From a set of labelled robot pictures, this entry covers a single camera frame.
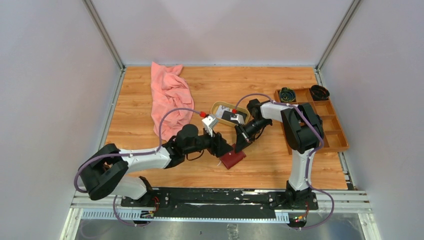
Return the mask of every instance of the gray floor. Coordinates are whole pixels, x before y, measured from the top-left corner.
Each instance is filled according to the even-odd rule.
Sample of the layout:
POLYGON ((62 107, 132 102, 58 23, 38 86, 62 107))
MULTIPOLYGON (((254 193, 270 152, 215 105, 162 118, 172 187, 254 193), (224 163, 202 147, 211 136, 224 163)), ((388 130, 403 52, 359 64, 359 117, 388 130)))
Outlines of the gray floor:
MULTIPOLYGON (((310 213, 308 225, 322 217, 310 213)), ((212 222, 152 222, 145 227, 130 227, 116 220, 85 220, 75 239, 81 234, 104 240, 364 240, 357 214, 335 213, 320 227, 296 232, 285 224, 275 223, 212 223, 212 222)))

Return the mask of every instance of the wooden organizer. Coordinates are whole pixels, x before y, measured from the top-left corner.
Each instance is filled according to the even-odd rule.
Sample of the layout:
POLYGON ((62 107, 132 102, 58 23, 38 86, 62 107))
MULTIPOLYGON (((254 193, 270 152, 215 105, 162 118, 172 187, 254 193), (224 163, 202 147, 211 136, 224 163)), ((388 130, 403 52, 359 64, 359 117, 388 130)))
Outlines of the wooden organizer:
MULTIPOLYGON (((313 111, 318 114, 322 119, 322 128, 324 130, 324 147, 319 150, 320 153, 336 153, 343 152, 349 148, 348 140, 334 111, 331 100, 314 101, 312 99, 309 88, 293 89, 296 94, 296 101, 290 104, 304 104, 309 103, 313 111)), ((274 94, 275 100, 280 101, 280 90, 277 89, 274 94)), ((292 155, 292 149, 287 145, 288 154, 292 155)))

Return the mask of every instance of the dark red wallet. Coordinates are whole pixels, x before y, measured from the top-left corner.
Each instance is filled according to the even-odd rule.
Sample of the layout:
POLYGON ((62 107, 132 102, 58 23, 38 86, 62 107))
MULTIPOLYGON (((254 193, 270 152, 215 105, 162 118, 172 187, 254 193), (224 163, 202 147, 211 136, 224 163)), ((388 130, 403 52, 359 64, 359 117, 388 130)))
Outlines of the dark red wallet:
POLYGON ((232 151, 228 152, 224 156, 221 156, 219 159, 221 162, 225 165, 226 169, 232 168, 234 165, 236 165, 238 162, 240 162, 242 159, 246 157, 246 154, 243 151, 240 151, 236 153, 234 149, 236 148, 236 145, 232 145, 232 151))

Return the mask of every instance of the pink towel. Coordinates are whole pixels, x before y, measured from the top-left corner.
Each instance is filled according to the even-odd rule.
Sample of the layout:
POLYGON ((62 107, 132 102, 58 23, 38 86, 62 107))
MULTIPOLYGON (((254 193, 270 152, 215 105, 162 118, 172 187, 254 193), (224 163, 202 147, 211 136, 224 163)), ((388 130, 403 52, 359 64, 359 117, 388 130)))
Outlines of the pink towel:
MULTIPOLYGON (((151 63, 151 118, 154 122, 154 133, 159 136, 159 124, 167 112, 174 108, 194 109, 195 102, 190 94, 189 85, 184 78, 179 77, 183 65, 166 67, 155 62, 151 63)), ((193 112, 186 110, 174 111, 163 121, 162 139, 168 141, 176 135, 184 125, 190 123, 193 112)))

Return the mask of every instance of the wooden tabletop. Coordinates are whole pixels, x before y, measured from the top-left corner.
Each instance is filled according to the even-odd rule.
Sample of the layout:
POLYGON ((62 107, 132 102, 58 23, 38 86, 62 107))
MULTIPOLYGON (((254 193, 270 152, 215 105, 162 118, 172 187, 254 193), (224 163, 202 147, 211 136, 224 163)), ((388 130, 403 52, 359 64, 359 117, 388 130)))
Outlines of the wooden tabletop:
MULTIPOLYGON (((251 93, 264 93, 273 98, 282 87, 308 88, 316 84, 311 67, 184 67, 180 75, 190 87, 194 108, 209 113, 217 101, 236 104, 251 93)), ((153 132, 150 67, 128 67, 110 124, 106 143, 122 149, 157 147, 158 136, 153 132)), ((247 98, 240 104, 246 104, 247 98)), ((200 116, 194 114, 192 124, 203 128, 200 116)), ((215 132, 229 144, 236 141, 233 127, 219 123, 215 132)), ((207 151, 194 161, 185 161, 170 169, 149 169, 130 173, 146 177, 153 187, 259 188, 284 189, 289 179, 292 156, 288 154, 281 125, 274 122, 263 135, 244 152, 247 157, 227 170, 220 160, 207 151)), ((337 153, 315 155, 312 185, 321 189, 347 189, 337 153)))

